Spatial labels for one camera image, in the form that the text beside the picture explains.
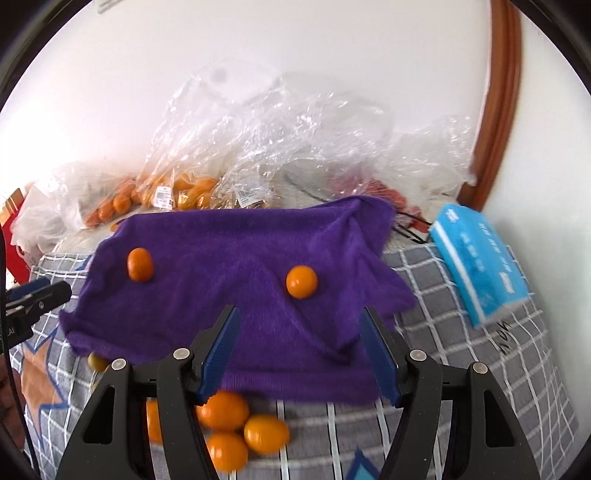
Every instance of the purple towel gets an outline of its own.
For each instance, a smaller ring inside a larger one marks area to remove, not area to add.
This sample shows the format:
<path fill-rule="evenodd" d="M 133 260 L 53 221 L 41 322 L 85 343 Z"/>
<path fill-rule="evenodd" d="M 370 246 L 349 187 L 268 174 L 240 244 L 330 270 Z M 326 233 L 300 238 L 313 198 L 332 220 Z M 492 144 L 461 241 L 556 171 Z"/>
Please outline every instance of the purple towel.
<path fill-rule="evenodd" d="M 359 339 L 359 316 L 387 319 L 415 303 L 381 261 L 394 217 L 371 197 L 303 210 L 207 210 L 136 215 L 103 241 L 76 310 L 61 326 L 80 355 L 154 361 L 188 346 L 224 305 L 242 330 L 223 388 L 300 401 L 368 403 L 377 385 Z M 128 278 L 128 253 L 144 247 L 155 274 Z M 308 265 L 315 295 L 296 300 L 285 276 Z"/>

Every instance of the clear plastic wrap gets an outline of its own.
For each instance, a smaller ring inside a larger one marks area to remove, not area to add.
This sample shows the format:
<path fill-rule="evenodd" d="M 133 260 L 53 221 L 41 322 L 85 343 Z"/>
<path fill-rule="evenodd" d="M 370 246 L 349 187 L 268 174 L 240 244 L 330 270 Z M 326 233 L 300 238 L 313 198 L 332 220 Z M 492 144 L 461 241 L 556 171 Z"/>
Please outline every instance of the clear plastic wrap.
<path fill-rule="evenodd" d="M 473 183 L 475 132 L 469 117 L 444 116 L 401 135 L 376 163 L 375 179 L 406 198 L 407 208 L 425 210 L 441 194 L 456 197 L 465 182 Z"/>
<path fill-rule="evenodd" d="M 204 69 L 170 100 L 140 175 L 143 205 L 299 208 L 366 193 L 420 215 L 470 179 L 469 118 L 396 137 L 386 109 L 333 80 L 287 74 L 236 100 L 225 71 Z M 250 84 L 256 67 L 246 72 Z"/>
<path fill-rule="evenodd" d="M 108 223 L 139 204 L 132 176 L 116 176 L 82 162 L 62 165 L 38 183 L 70 232 Z"/>
<path fill-rule="evenodd" d="M 363 191 L 391 136 L 390 115 L 381 107 L 302 75 L 281 77 L 235 102 L 221 96 L 206 73 L 168 104 L 140 175 L 145 205 L 296 207 L 282 201 L 275 181 L 286 166 L 312 175 L 326 199 Z"/>
<path fill-rule="evenodd" d="M 12 225 L 12 242 L 25 253 L 49 253 L 68 234 L 111 223 L 139 204 L 132 176 L 68 163 L 28 192 Z"/>
<path fill-rule="evenodd" d="M 67 229 L 55 201 L 33 185 L 11 225 L 11 231 L 11 243 L 25 252 L 25 261 L 30 266 L 40 258 L 40 254 L 50 253 Z"/>

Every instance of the black cable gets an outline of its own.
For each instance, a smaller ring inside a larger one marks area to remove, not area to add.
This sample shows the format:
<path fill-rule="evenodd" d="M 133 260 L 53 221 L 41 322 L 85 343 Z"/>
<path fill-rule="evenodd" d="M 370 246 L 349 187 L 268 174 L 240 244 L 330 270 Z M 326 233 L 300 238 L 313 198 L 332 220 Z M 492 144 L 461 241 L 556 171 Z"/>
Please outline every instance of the black cable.
<path fill-rule="evenodd" d="M 416 244 L 424 245 L 427 243 L 426 240 L 423 240 L 416 233 L 414 233 L 413 231 L 409 230 L 406 227 L 403 227 L 402 225 L 393 226 L 392 230 L 394 232 L 396 232 L 398 235 L 401 235 L 404 238 L 407 238 L 408 240 L 410 240 L 411 242 L 415 242 Z"/>
<path fill-rule="evenodd" d="M 405 217 L 411 218 L 411 219 L 415 220 L 416 222 L 424 223 L 427 226 L 432 225 L 431 222 L 427 222 L 424 218 L 417 217 L 416 215 L 413 215 L 412 213 L 407 213 L 407 212 L 397 212 L 397 213 L 399 215 L 404 215 Z"/>
<path fill-rule="evenodd" d="M 18 418 L 21 420 L 22 428 L 25 431 L 25 438 L 27 440 L 27 446 L 29 447 L 29 454 L 31 455 L 31 461 L 33 463 L 33 470 L 39 476 L 41 472 L 39 470 L 39 463 L 37 462 L 37 455 L 35 454 L 35 448 L 33 447 L 33 441 L 27 427 L 25 420 L 25 414 L 22 411 L 22 405 L 18 398 L 17 385 L 14 381 L 14 374 L 12 373 L 12 365 L 10 363 L 10 351 L 8 348 L 8 336 L 6 329 L 6 242 L 4 240 L 4 232 L 0 228 L 0 342 L 2 343 L 2 351 L 4 355 L 4 361 L 6 362 L 6 370 L 8 372 L 8 382 L 10 384 L 10 390 L 12 391 L 12 398 L 14 399 L 14 406 L 17 409 Z"/>

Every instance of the tissue box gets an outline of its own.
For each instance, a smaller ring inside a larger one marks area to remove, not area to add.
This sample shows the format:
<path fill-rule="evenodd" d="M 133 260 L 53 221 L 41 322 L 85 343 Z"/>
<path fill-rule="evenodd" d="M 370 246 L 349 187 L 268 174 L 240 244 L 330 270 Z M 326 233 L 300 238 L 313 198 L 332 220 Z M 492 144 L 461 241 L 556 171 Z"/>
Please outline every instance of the tissue box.
<path fill-rule="evenodd" d="M 483 214 L 446 205 L 430 233 L 473 326 L 496 321 L 527 299 L 515 260 Z"/>

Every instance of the checkered tablecloth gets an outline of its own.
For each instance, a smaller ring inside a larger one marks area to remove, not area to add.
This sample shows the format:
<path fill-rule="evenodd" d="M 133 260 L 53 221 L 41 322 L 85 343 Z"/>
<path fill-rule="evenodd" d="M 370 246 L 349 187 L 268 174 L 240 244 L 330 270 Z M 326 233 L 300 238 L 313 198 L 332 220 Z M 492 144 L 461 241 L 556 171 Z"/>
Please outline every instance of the checkered tablecloth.
<path fill-rule="evenodd" d="M 66 280 L 74 309 L 90 257 L 47 255 L 33 277 Z M 551 356 L 547 329 L 533 296 L 498 324 L 473 328 L 457 289 L 433 245 L 387 254 L 384 260 L 411 286 L 418 305 L 399 316 L 397 325 L 413 348 L 420 348 L 444 364 L 466 367 L 475 360 L 489 365 L 504 389 L 534 452 L 543 480 L 557 479 L 568 467 L 578 429 L 573 408 Z M 23 355 L 46 356 L 46 370 L 59 396 L 51 405 L 27 408 L 27 422 L 45 479 L 53 479 L 67 440 L 90 397 L 96 380 L 85 359 L 76 357 L 57 323 L 57 312 L 45 315 L 34 336 L 12 352 L 13 366 L 23 368 Z M 355 450 L 378 468 L 384 463 L 401 411 L 385 400 L 365 407 L 338 404 L 296 404 L 248 398 L 253 413 L 284 419 L 291 443 L 276 456 L 251 455 L 247 467 L 221 478 L 237 480 L 343 479 Z M 34 410 L 37 421 L 32 420 Z M 440 425 L 429 478 L 441 478 L 449 437 L 451 402 L 441 407 Z M 168 473 L 161 446 L 152 446 L 158 479 Z"/>

